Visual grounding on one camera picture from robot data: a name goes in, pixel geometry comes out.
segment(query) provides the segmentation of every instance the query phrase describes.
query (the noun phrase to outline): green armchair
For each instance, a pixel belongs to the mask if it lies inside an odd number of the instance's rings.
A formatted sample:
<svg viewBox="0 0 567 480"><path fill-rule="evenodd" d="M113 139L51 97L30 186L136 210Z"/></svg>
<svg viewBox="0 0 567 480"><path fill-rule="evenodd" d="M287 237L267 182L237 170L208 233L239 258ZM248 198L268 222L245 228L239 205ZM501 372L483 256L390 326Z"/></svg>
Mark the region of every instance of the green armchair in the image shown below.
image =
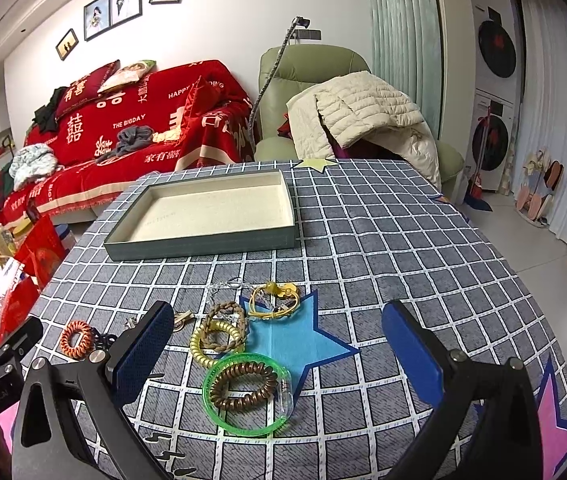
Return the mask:
<svg viewBox="0 0 567 480"><path fill-rule="evenodd" d="M278 52L279 48L271 48L261 57L259 88L263 88ZM256 146L256 160L298 159L294 143L279 137L277 132L283 124L283 114L288 111L286 103L317 83L362 70L370 71L365 60L348 48L322 44L288 46L259 105L262 140ZM464 160L449 144L439 140L436 144L443 193L451 197L456 176L463 170Z"/></svg>

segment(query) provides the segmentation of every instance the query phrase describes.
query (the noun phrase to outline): table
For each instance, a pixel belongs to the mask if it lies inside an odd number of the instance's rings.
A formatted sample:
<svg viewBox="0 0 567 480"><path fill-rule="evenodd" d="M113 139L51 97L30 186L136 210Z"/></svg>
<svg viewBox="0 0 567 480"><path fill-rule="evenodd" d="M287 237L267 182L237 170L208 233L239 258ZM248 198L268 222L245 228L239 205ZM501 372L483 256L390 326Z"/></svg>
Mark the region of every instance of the table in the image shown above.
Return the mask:
<svg viewBox="0 0 567 480"><path fill-rule="evenodd" d="M211 284L236 276L250 283L292 281L302 293L316 290L320 328L356 353L311 369L291 423L273 438L231 436L208 420L201 408L204 370L187 352L194 324L172 336L154 370L163 377L148 380L124 410L166 467L188 478L367 479L387 472L431 412L381 332L381 307L393 299L402 299L449 349L461 348L483 362L519 356L535 390L551 359L567 418L567 367L539 306L495 247L410 165L355 160L321 173L296 164L237 164L137 180L79 240L37 302L34 313L45 333L36 355L53 363L67 360L58 337L68 320L88 320L118 334L125 320L140 317L155 300L181 312L192 309L198 323L209 309ZM291 185L297 248L109 260L106 234L147 185L272 168L282 170ZM267 204L246 204L246 214L261 207ZM229 299L236 299L234 291L217 296ZM114 474L86 407L78 403L76 412L98 463ZM233 422L265 425L271 416L264 408ZM460 460L476 420L471 409L444 470Z"/></svg>

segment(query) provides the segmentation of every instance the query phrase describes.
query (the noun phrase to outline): washing machine door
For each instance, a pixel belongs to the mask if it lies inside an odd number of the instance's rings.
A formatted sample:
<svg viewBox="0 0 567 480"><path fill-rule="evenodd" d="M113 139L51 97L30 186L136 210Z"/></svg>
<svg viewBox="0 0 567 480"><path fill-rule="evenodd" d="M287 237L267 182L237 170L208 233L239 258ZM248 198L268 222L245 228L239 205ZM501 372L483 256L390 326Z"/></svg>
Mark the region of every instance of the washing machine door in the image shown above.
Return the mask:
<svg viewBox="0 0 567 480"><path fill-rule="evenodd" d="M493 20L479 27L479 49L488 68L499 77L508 78L515 73L517 54L513 40L505 29Z"/></svg>
<svg viewBox="0 0 567 480"><path fill-rule="evenodd" d="M484 124L486 119L483 118L479 121L475 129L474 137L472 138L472 156L475 164L479 163L481 156L481 140L484 134ZM505 160L508 154L508 143L510 136L508 129L503 124L503 121L497 116L490 116L490 127L487 132L486 140L486 153L484 153L484 161L481 165L483 171L494 171Z"/></svg>

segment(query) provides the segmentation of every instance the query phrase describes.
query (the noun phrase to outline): gray floor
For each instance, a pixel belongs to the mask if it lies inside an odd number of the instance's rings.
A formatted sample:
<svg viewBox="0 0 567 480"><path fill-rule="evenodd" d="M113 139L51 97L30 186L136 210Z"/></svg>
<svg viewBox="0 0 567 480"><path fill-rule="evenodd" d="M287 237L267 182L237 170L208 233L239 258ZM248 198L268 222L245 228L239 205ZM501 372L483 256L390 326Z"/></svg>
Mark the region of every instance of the gray floor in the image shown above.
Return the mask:
<svg viewBox="0 0 567 480"><path fill-rule="evenodd" d="M462 206L490 241L521 276L557 335L567 362L567 247L547 229L523 220L514 199L484 194L494 211Z"/></svg>

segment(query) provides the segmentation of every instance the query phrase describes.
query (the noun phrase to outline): yellow cord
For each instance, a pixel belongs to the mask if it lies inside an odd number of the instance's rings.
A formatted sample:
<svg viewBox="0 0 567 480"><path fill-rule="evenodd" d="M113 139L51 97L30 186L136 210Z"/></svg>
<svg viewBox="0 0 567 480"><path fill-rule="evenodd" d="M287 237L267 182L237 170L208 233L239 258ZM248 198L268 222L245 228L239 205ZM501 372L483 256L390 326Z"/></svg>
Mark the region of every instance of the yellow cord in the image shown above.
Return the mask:
<svg viewBox="0 0 567 480"><path fill-rule="evenodd" d="M281 308L279 310L273 310L272 312L259 312L256 309L256 295L262 290L267 294L272 294L279 298L294 298L295 303L288 308ZM248 303L248 315L259 319L281 319L281 317L289 316L297 310L300 302L299 292L294 283L285 283L283 286L279 286L275 282L267 282L265 285L260 285L252 291L250 302Z"/></svg>
<svg viewBox="0 0 567 480"><path fill-rule="evenodd" d="M241 337L241 332L237 330L236 326L232 323L228 323L227 321L221 321L220 319L212 319L210 322L210 330L213 332L225 332L226 334L230 335L231 338L234 340L239 339ZM236 348L235 352L243 352L245 349L245 345ZM217 362L216 359L209 357L208 355L203 353L201 349L201 326L199 325L197 328L194 329L192 332L192 336L190 337L190 353L192 353L192 358L195 362L204 368L212 368L212 366Z"/></svg>

